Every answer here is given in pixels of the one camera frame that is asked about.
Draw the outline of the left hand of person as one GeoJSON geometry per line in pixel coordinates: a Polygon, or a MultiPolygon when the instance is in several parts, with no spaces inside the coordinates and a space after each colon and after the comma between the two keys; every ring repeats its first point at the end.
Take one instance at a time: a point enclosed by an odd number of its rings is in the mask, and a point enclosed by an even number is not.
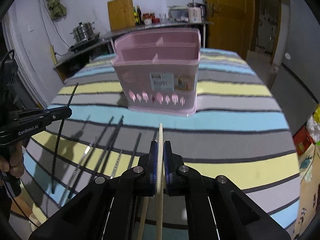
{"type": "Polygon", "coordinates": [[[21,178],[24,174],[24,159],[22,153],[22,142],[17,142],[15,145],[15,151],[12,152],[10,160],[7,161],[1,156],[1,171],[9,172],[16,178],[21,178]]]}

